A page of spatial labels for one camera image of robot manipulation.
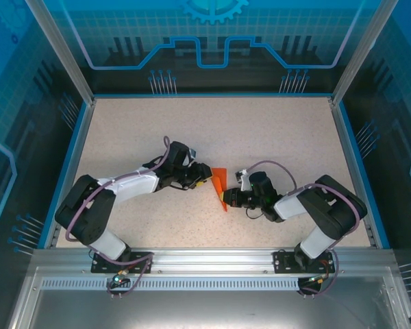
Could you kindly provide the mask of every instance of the perforated metal strip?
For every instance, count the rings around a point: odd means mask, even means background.
[[[107,278],[45,278],[42,290],[106,290]],[[143,278],[139,291],[296,291],[297,278]],[[127,290],[131,283],[117,289]]]

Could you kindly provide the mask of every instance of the gear graphic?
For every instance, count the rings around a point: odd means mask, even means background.
[[[248,5],[248,0],[181,0],[180,4],[184,14],[199,19],[201,24],[213,25],[216,21],[224,24],[226,19],[233,19],[234,14],[240,14],[242,7]]]
[[[1,22],[14,34],[25,25],[26,11],[24,0],[0,0]]]

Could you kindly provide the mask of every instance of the blue frame border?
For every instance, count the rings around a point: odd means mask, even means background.
[[[70,144],[68,144],[66,157],[62,164],[60,177],[58,178],[58,183],[56,184],[55,192],[53,193],[49,211],[47,212],[45,224],[44,224],[44,227],[42,228],[41,237],[38,242],[38,249],[43,249],[45,247],[45,243],[47,242],[47,239],[49,237],[49,231],[50,231],[50,227],[55,217],[56,207],[58,206],[58,202],[60,201],[60,196],[61,196],[62,188],[63,188],[64,182],[66,179],[66,174],[70,167],[72,155],[73,155],[73,152],[77,144],[77,137],[79,135],[79,131],[81,130],[82,123],[84,122],[85,113],[87,111],[88,111],[88,106],[85,102],[83,102],[81,106],[81,110],[79,111],[79,116],[76,121],[75,129],[73,130],[73,134],[71,136]]]
[[[343,101],[339,103],[339,108],[340,108],[341,116],[344,119],[344,124],[345,124],[345,128],[347,131],[347,135],[349,135],[351,148],[353,150],[353,155],[355,156],[356,163],[358,164],[358,171],[364,183],[364,189],[367,194],[367,198],[369,200],[369,206],[371,208],[371,212],[373,213],[373,218],[375,220],[376,230],[379,235],[379,239],[381,241],[381,246],[383,249],[390,249],[390,243],[388,242],[388,238],[386,236],[384,224],[382,223],[379,210],[377,209],[375,196],[373,194],[373,191],[371,190],[369,177],[367,176],[367,172],[365,171],[364,162],[362,161],[361,155],[359,153],[358,144],[356,143],[355,135],[353,134],[353,130],[351,129],[349,116],[347,115]]]
[[[95,98],[206,98],[206,97],[331,97],[331,93],[208,93],[208,94],[95,94]]]

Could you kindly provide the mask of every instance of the silver frame post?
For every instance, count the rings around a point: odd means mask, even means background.
[[[350,62],[341,75],[338,84],[332,94],[334,105],[339,104],[343,99],[345,93],[349,89],[353,79],[361,68],[365,61],[365,58],[369,54],[374,42],[384,28],[387,20],[390,18],[391,13],[395,9],[398,0],[382,0],[377,8],[369,26],[367,27],[364,35],[361,38],[355,52],[353,53]]]
[[[42,0],[26,0],[26,4],[35,16],[36,21],[50,42],[50,45],[53,47],[56,55],[59,57],[82,99],[87,105],[91,106],[95,96],[87,84],[81,69],[77,65],[67,42],[62,37],[50,11]]]

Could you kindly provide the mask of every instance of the mounting plate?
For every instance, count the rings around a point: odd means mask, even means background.
[[[129,255],[129,260],[142,258],[149,254],[151,254],[151,252],[131,252]],[[146,260],[136,264],[134,267],[130,268],[128,271],[129,273],[140,274],[145,265],[146,265]],[[124,269],[126,267],[127,266],[119,266],[119,265],[114,265],[112,263],[109,263],[108,261],[100,257],[100,255],[95,254],[93,256],[93,261],[91,264],[91,273],[113,273],[115,274],[119,272],[121,269]],[[151,267],[152,267],[152,263],[149,264],[145,273],[151,273]]]
[[[335,273],[334,259],[330,252],[323,252],[311,265],[308,266],[307,271],[303,271],[300,268],[300,265],[295,261],[294,255],[294,252],[287,252],[286,250],[273,252],[274,272],[276,274],[324,274],[326,273],[326,268],[319,261],[326,260],[329,263],[329,273]]]

